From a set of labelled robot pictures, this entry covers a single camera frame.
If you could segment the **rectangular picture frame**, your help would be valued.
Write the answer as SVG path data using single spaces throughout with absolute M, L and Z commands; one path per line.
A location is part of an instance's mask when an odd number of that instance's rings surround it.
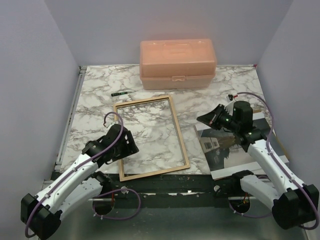
M 139 149 L 118 162 L 120 181 L 167 174 L 190 168 L 173 99 L 169 95 L 116 103 Z

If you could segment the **glossy photo print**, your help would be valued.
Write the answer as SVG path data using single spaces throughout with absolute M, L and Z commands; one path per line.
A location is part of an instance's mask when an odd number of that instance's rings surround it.
M 265 174 L 260 165 L 236 144 L 229 130 L 214 130 L 200 122 L 194 125 L 194 130 L 214 180 L 245 170 L 255 175 Z

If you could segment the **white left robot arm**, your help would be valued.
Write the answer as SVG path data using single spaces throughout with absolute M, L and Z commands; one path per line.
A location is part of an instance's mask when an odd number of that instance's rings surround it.
M 130 130 L 114 123 L 108 132 L 88 141 L 81 154 L 63 174 L 36 195 L 26 194 L 21 200 L 20 219 L 29 239 L 50 238 L 62 220 L 89 199 L 110 197 L 117 192 L 112 180 L 99 171 L 102 165 L 139 152 Z

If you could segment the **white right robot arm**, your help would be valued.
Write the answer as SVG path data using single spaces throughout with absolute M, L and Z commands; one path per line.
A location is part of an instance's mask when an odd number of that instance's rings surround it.
M 219 104 L 214 110 L 197 117 L 197 121 L 214 129 L 230 131 L 235 142 L 263 169 L 272 186 L 261 181 L 250 170 L 233 173 L 227 177 L 229 195 L 248 193 L 271 210 L 276 223 L 284 230 L 314 222 L 310 230 L 320 224 L 318 213 L 319 191 L 305 184 L 287 166 L 270 145 L 270 134 L 254 125 L 253 109 L 247 101 Z

